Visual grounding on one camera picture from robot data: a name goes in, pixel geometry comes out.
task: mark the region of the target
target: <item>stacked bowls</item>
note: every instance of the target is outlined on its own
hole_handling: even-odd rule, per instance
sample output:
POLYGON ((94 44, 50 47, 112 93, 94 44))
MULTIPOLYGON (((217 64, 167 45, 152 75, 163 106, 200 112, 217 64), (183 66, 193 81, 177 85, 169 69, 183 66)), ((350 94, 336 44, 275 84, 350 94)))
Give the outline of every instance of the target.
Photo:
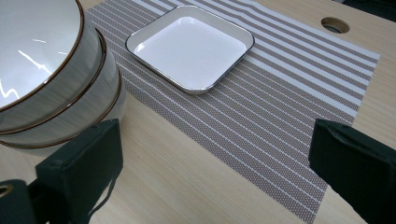
POLYGON ((118 67, 78 1, 4 0, 0 24, 1 144, 56 147, 122 118, 118 67))

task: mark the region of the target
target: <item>striped placemat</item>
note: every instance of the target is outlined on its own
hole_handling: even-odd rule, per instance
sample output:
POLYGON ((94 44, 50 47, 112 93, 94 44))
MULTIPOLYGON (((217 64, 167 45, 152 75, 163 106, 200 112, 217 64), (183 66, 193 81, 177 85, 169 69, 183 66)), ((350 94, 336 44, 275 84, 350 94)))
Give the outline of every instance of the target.
POLYGON ((106 37, 127 90, 307 223, 326 184, 308 167, 315 119, 351 124, 379 55, 253 1, 108 0, 87 15, 106 37), (204 95, 175 88, 138 63, 128 35, 179 5, 247 28, 252 50, 204 95))

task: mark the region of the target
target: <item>round hole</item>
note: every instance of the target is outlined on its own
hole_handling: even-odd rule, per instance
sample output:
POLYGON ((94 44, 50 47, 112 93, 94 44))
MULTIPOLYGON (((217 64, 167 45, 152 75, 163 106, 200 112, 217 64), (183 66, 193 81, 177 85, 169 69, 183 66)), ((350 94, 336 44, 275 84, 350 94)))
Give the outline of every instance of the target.
POLYGON ((12 191, 12 185, 2 185, 0 186, 0 198, 6 196, 12 191))
POLYGON ((349 25, 346 22, 333 17, 323 18, 321 20, 321 24, 327 30, 337 34, 345 34, 350 30, 349 25))

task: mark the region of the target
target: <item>square plate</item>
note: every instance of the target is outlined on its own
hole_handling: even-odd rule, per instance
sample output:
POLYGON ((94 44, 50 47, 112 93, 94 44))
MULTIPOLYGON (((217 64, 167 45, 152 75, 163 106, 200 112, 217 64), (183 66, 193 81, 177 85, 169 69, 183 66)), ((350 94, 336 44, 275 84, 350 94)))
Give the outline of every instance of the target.
POLYGON ((126 40, 139 62, 190 94, 209 91, 253 45, 249 31, 195 6, 176 7, 126 40))

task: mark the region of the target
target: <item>wooden table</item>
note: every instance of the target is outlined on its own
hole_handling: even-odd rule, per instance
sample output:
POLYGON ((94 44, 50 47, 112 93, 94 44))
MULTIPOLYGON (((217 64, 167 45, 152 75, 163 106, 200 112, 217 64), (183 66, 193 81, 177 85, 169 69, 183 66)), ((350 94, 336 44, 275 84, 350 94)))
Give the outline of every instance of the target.
MULTIPOLYGON (((81 0, 84 8, 101 0, 81 0)), ((396 148, 396 23, 329 0, 260 0, 264 6, 381 54, 356 129, 396 148), (335 17, 350 31, 337 35, 320 21, 335 17)), ((121 122, 124 168, 110 200, 92 223, 301 223, 288 209, 128 94, 121 122)), ((51 151, 0 146, 0 181, 35 179, 51 151)), ((364 223, 330 187, 314 223, 364 223)))

